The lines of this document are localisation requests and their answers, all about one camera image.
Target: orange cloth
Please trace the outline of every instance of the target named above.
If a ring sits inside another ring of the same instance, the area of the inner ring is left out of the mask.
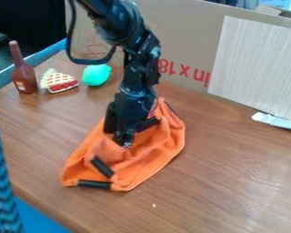
[[[64,186],[79,180],[110,182],[114,191],[129,191],[162,169],[185,146],[185,124],[163,98],[157,100],[152,116],[159,124],[137,133],[130,148],[120,147],[104,133],[104,120],[66,160],[60,176]],[[114,172],[105,177],[91,161],[98,157]]]

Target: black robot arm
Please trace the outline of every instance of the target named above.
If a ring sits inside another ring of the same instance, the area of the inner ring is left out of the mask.
[[[120,0],[76,0],[94,20],[97,32],[112,47],[109,54],[100,60],[85,60],[71,56],[71,40],[75,27],[74,0],[72,22],[68,32],[66,51],[71,61],[78,64],[98,65],[108,62],[117,46],[125,53],[124,76],[120,92],[115,94],[106,112],[105,132],[113,133],[114,140],[128,147],[137,132],[145,130],[158,121],[148,118],[156,95],[152,88],[158,83],[158,59],[160,43],[153,32],[146,28],[136,5]]]

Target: green toy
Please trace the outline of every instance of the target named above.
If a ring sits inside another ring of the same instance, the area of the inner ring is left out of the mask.
[[[83,71],[82,80],[88,86],[100,86],[109,78],[111,70],[106,64],[88,66]]]

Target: light wood panel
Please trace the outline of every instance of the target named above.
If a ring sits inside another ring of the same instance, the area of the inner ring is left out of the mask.
[[[36,74],[49,67],[78,77],[84,69],[65,52]],[[0,90],[1,138],[20,198],[76,233],[291,233],[291,132],[179,86],[158,88],[186,123],[186,147],[166,168],[128,193],[62,187],[65,156],[105,115],[116,86]]]
[[[291,119],[291,29],[226,16],[208,92]]]

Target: black cable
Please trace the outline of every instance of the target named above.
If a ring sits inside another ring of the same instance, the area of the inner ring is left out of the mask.
[[[72,38],[73,38],[73,32],[75,30],[75,22],[76,22],[76,7],[75,7],[75,2],[74,0],[69,0],[68,1],[71,7],[71,13],[72,13],[72,18],[69,26],[69,30],[67,33],[67,38],[66,38],[66,53],[69,59],[79,65],[102,65],[106,64],[113,56],[114,52],[116,51],[116,46],[112,46],[110,49],[109,53],[106,55],[105,58],[98,59],[98,60],[87,60],[87,59],[82,59],[82,58],[75,58],[72,57],[71,55],[71,44],[72,44]]]

